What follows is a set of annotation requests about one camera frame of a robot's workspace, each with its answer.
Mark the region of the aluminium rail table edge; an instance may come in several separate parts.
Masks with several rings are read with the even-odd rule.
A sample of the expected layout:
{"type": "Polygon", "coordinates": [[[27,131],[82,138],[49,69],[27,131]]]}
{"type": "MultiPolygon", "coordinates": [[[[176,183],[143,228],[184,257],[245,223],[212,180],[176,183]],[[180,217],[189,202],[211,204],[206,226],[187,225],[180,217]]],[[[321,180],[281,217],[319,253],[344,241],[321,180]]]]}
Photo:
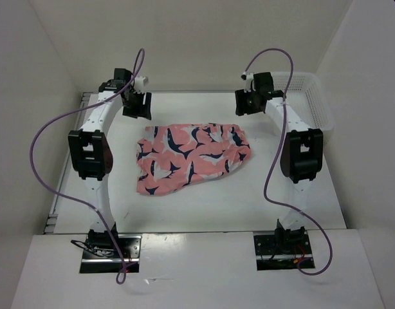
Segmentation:
{"type": "MultiPolygon", "coordinates": [[[[80,101],[80,108],[83,108],[83,107],[86,107],[89,105],[89,101],[90,101],[92,94],[94,94],[94,92],[92,92],[92,91],[83,92],[82,98],[80,101]]],[[[69,151],[67,151],[66,157],[65,157],[65,160],[64,160],[64,163],[62,166],[62,170],[60,173],[56,191],[61,191],[62,185],[64,183],[64,178],[68,177],[70,167],[71,167],[70,155],[69,155],[69,151]]],[[[56,226],[57,219],[59,216],[59,214],[57,212],[59,198],[60,198],[60,196],[57,194],[53,198],[51,209],[49,211],[49,214],[48,214],[45,226],[44,226],[43,234],[54,234],[55,226],[56,226]]]]}

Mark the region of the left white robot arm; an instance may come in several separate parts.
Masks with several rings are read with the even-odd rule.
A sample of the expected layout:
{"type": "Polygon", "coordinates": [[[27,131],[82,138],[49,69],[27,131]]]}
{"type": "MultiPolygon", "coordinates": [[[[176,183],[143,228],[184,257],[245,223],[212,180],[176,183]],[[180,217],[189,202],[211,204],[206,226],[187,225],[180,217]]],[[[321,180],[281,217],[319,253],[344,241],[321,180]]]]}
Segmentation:
{"type": "Polygon", "coordinates": [[[79,247],[98,257],[123,256],[109,201],[113,154],[107,134],[119,111],[131,118],[152,118],[151,93],[145,90],[148,82],[147,77],[127,69],[115,69],[113,78],[99,87],[98,102],[89,107],[87,120],[68,134],[71,163],[86,187],[87,202],[94,212],[87,240],[79,247]]]}

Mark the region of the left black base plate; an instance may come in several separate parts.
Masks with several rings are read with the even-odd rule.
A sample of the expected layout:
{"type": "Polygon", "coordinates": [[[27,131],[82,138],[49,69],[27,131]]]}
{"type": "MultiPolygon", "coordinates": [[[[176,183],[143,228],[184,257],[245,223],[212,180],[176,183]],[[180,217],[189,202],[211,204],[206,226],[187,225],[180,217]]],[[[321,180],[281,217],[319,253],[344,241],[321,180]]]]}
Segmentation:
{"type": "MultiPolygon", "coordinates": [[[[122,251],[127,273],[138,273],[140,266],[140,246],[142,237],[136,234],[119,234],[117,243],[122,251]]],[[[122,268],[121,258],[114,246],[100,248],[86,241],[71,241],[83,250],[80,274],[117,274],[122,268]]]]}

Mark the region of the white plastic mesh basket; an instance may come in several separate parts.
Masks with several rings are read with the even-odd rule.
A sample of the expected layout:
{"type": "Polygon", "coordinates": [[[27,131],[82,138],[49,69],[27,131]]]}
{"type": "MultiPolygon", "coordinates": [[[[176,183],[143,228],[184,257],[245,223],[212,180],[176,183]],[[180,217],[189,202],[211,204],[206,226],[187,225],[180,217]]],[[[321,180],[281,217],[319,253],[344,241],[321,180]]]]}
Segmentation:
{"type": "Polygon", "coordinates": [[[288,87],[286,103],[287,130],[295,124],[289,119],[291,108],[309,127],[320,129],[325,134],[332,132],[333,117],[320,80],[315,74],[295,72],[288,87]]]}

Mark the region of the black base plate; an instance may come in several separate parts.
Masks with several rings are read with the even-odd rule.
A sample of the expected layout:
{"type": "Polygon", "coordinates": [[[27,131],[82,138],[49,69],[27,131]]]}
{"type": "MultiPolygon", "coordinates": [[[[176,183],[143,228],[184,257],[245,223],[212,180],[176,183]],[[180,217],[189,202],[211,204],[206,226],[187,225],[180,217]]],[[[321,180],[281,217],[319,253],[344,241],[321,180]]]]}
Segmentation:
{"type": "MultiPolygon", "coordinates": [[[[127,273],[138,273],[140,266],[140,246],[142,237],[136,234],[119,234],[117,243],[122,251],[127,273]]],[[[114,246],[100,248],[86,241],[71,241],[83,250],[80,274],[117,274],[122,268],[121,258],[114,246]]]]}
{"type": "Polygon", "coordinates": [[[253,242],[258,271],[296,270],[299,263],[301,269],[315,269],[308,234],[302,240],[278,245],[274,233],[257,233],[253,242]]]}

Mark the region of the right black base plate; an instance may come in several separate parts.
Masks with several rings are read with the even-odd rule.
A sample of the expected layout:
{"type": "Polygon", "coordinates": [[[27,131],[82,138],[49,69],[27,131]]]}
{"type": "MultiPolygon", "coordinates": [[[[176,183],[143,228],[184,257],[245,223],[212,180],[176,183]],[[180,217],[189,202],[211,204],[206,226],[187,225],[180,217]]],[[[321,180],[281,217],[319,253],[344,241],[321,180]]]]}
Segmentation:
{"type": "Polygon", "coordinates": [[[299,263],[301,269],[315,269],[308,234],[302,240],[278,245],[274,233],[257,233],[253,242],[258,271],[296,270],[299,263]]]}

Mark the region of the pink shark print shorts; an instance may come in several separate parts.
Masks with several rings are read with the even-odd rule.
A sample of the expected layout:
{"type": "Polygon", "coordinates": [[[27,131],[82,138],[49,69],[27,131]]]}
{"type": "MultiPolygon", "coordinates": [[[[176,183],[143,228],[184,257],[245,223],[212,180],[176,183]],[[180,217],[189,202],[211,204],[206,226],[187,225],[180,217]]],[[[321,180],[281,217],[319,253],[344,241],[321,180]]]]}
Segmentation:
{"type": "Polygon", "coordinates": [[[137,142],[137,193],[164,196],[234,172],[252,150],[237,124],[147,126],[137,142]]]}

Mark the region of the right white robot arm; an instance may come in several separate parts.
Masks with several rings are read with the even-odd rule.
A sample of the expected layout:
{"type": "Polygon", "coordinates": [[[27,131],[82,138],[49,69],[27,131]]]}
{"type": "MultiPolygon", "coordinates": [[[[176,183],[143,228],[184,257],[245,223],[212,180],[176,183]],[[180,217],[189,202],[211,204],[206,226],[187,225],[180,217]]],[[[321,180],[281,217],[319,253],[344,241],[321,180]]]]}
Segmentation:
{"type": "Polygon", "coordinates": [[[305,228],[302,212],[306,209],[311,182],[323,165],[323,132],[304,122],[289,104],[282,90],[274,89],[271,73],[247,73],[243,89],[235,91],[238,116],[263,112],[270,117],[283,135],[279,142],[277,162],[281,173],[293,188],[285,201],[294,209],[277,220],[273,253],[288,253],[301,245],[305,228]]]}

